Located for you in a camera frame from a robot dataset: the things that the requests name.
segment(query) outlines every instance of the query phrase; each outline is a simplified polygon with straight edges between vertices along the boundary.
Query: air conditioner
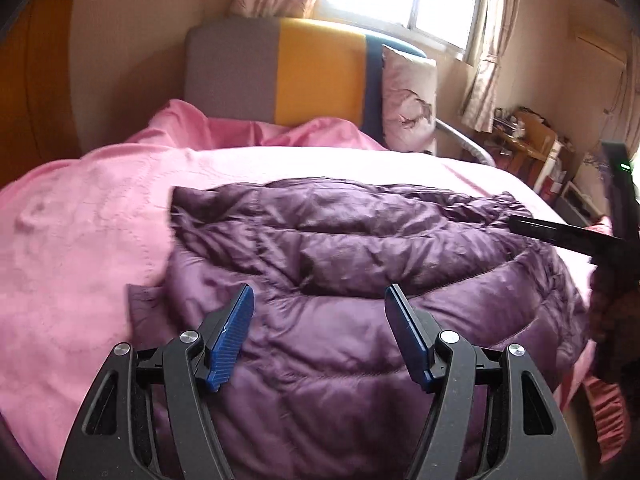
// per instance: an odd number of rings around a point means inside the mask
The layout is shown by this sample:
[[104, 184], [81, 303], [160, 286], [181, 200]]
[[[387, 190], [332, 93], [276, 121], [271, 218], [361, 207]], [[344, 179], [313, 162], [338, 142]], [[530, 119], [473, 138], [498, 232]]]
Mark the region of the air conditioner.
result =
[[605, 56], [612, 57], [623, 67], [626, 67], [626, 51], [624, 48], [619, 47], [616, 44], [605, 40], [604, 38], [601, 38], [595, 32], [589, 30], [588, 28], [577, 27], [575, 28], [574, 33], [575, 39], [577, 41], [583, 41], [584, 43], [597, 48]]

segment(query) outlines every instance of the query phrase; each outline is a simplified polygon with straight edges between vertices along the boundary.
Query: pink bedsheet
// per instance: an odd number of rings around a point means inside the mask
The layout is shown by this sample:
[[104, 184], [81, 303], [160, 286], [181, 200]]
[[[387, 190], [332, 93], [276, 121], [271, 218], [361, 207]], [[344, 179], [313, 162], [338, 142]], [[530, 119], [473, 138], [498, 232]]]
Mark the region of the pink bedsheet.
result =
[[[248, 144], [267, 147], [220, 149]], [[0, 413], [46, 478], [56, 475], [95, 373], [113, 345], [129, 338], [125, 285], [151, 285], [163, 275], [172, 244], [171, 188], [302, 176], [476, 196], [506, 190], [535, 216], [560, 221], [510, 174], [387, 152], [347, 121], [322, 118], [287, 130], [207, 119], [180, 101], [128, 143], [41, 166], [0, 192]], [[586, 298], [590, 264], [580, 254], [559, 253]], [[582, 380], [588, 352], [583, 361], [559, 400], [566, 402]]]

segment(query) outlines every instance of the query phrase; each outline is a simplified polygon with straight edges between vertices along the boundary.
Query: wall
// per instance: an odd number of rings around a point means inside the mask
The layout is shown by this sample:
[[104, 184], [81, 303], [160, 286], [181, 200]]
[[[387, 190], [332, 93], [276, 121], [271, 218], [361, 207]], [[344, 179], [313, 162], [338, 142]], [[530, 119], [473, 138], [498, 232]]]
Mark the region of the wall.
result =
[[566, 0], [520, 0], [513, 35], [502, 59], [497, 106], [523, 105], [552, 121], [569, 37]]
[[[569, 1], [572, 27], [589, 28], [630, 53], [630, 25], [618, 7], [604, 0]], [[574, 174], [584, 153], [594, 148], [600, 139], [607, 119], [606, 110], [612, 106], [623, 68], [583, 42], [571, 40], [567, 52], [554, 126], [576, 147], [574, 164], [568, 168], [570, 174]], [[601, 188], [599, 183], [593, 187]]]
[[[118, 142], [143, 128], [168, 99], [182, 95], [184, 37], [203, 20], [221, 16], [232, 0], [74, 0], [70, 91], [83, 151]], [[573, 23], [586, 23], [620, 44], [628, 34], [619, 9], [600, 0], [521, 0], [503, 59], [497, 105], [525, 105], [560, 125], [576, 143], [584, 136], [567, 96], [580, 99], [580, 64]], [[418, 44], [438, 62], [438, 116], [462, 130], [458, 111], [474, 69]], [[439, 154], [456, 156], [455, 145]]]
[[84, 152], [126, 139], [181, 97], [187, 31], [231, 1], [74, 1], [69, 73]]

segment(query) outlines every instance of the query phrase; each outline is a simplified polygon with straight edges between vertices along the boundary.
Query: pillow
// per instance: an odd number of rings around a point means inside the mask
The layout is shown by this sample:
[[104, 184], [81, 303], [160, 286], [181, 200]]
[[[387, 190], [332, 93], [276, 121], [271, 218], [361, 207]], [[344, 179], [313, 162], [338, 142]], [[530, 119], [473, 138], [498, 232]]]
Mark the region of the pillow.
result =
[[382, 46], [382, 129], [395, 152], [423, 152], [436, 127], [437, 69], [433, 59]]

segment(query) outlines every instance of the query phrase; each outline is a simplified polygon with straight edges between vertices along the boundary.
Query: desk clutter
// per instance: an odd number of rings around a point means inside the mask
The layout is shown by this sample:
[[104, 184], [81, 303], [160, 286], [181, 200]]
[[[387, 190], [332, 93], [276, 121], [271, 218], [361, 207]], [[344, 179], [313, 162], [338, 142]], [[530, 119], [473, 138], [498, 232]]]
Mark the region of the desk clutter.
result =
[[549, 204], [560, 193], [575, 155], [567, 138], [559, 137], [544, 117], [525, 107], [513, 113], [496, 108], [493, 130], [476, 132], [474, 140], [498, 168], [517, 176]]

